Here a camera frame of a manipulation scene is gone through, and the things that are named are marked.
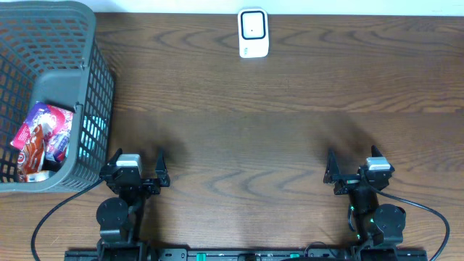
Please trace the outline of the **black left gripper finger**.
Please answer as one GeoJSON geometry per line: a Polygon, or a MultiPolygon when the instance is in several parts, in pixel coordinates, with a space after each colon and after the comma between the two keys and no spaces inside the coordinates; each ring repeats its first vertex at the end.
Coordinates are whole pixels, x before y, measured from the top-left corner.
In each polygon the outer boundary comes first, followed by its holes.
{"type": "Polygon", "coordinates": [[[155,173],[157,175],[157,178],[159,179],[166,179],[168,177],[167,167],[166,167],[165,158],[164,158],[164,152],[162,149],[160,149],[157,154],[155,173]]]}
{"type": "Polygon", "coordinates": [[[121,148],[117,149],[117,151],[113,154],[113,156],[107,162],[107,165],[116,165],[119,156],[123,153],[121,148]]]}

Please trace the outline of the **red purple snack packet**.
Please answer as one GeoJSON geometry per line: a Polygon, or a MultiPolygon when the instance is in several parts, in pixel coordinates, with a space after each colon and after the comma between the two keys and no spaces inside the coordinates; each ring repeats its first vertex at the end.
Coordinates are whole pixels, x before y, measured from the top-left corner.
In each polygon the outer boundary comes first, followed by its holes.
{"type": "Polygon", "coordinates": [[[45,141],[45,158],[54,162],[62,162],[67,156],[73,113],[66,109],[37,101],[25,118],[10,145],[22,150],[32,136],[33,130],[41,125],[45,141]]]}

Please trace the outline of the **orange brown snack packet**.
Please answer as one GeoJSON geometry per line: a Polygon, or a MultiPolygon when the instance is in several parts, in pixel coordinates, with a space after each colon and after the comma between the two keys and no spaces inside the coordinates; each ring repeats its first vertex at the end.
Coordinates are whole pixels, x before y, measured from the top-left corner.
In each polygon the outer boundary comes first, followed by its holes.
{"type": "Polygon", "coordinates": [[[23,182],[28,182],[30,175],[37,174],[42,170],[45,147],[43,127],[42,125],[37,125],[17,159],[23,182]]]}

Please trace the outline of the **teal tissue pack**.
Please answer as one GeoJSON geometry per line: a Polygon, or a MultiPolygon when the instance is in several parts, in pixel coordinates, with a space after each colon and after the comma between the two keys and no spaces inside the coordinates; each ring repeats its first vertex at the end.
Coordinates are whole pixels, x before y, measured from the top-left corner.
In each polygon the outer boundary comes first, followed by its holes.
{"type": "Polygon", "coordinates": [[[106,120],[97,116],[85,116],[80,135],[79,157],[101,157],[106,130],[106,120]]]}

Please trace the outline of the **small orange tissue pack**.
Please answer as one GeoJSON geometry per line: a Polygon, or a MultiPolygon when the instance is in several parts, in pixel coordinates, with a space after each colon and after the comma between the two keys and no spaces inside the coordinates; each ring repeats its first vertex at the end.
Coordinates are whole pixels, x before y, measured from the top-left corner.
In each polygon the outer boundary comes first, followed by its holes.
{"type": "Polygon", "coordinates": [[[25,181],[27,183],[37,183],[37,182],[45,181],[49,179],[50,177],[52,177],[53,175],[54,175],[53,171],[42,170],[37,173],[27,174],[25,176],[25,181]]]}

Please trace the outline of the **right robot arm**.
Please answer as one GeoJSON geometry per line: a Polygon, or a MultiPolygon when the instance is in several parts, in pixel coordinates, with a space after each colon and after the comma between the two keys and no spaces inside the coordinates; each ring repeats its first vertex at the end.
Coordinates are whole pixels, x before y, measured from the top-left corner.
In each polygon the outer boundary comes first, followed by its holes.
{"type": "Polygon", "coordinates": [[[350,247],[352,260],[399,259],[396,245],[403,242],[405,211],[378,202],[378,193],[389,185],[393,172],[394,167],[376,146],[355,174],[343,174],[334,150],[328,151],[323,182],[334,185],[335,195],[349,196],[349,227],[359,236],[360,242],[350,247]]]}

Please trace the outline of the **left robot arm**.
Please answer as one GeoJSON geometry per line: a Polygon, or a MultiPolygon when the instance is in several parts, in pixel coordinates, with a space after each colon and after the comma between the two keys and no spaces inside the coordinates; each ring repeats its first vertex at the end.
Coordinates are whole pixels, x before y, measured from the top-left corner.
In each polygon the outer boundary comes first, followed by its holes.
{"type": "Polygon", "coordinates": [[[142,178],[141,158],[118,149],[100,170],[99,177],[116,194],[102,202],[96,211],[100,225],[97,244],[98,261],[158,260],[159,254],[140,240],[146,200],[170,185],[164,152],[157,154],[155,178],[142,178]]]}

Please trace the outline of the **white barcode scanner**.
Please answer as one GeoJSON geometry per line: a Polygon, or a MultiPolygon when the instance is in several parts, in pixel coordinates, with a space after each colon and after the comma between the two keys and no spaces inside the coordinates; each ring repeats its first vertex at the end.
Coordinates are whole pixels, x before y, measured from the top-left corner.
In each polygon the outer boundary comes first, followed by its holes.
{"type": "Polygon", "coordinates": [[[243,9],[237,15],[239,56],[245,59],[266,57],[270,40],[268,14],[264,9],[243,9]]]}

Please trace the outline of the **dark grey plastic basket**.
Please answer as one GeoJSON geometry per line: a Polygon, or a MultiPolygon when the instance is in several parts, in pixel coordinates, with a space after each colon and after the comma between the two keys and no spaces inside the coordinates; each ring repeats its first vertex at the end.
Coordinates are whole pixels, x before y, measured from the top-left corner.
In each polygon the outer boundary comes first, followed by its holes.
{"type": "Polygon", "coordinates": [[[1,3],[1,192],[73,192],[90,186],[106,162],[115,80],[96,42],[96,16],[76,1],[1,3]],[[59,171],[21,183],[10,145],[36,102],[73,112],[59,171]],[[101,157],[79,157],[85,116],[107,121],[101,157]]]}

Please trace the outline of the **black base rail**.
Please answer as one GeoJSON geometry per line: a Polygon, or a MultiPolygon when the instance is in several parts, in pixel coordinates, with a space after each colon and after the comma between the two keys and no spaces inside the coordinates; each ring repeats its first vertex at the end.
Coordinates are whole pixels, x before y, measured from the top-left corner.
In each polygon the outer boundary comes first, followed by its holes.
{"type": "Polygon", "coordinates": [[[423,250],[365,250],[352,256],[347,250],[205,250],[150,249],[150,261],[279,261],[279,260],[426,260],[423,250]]]}

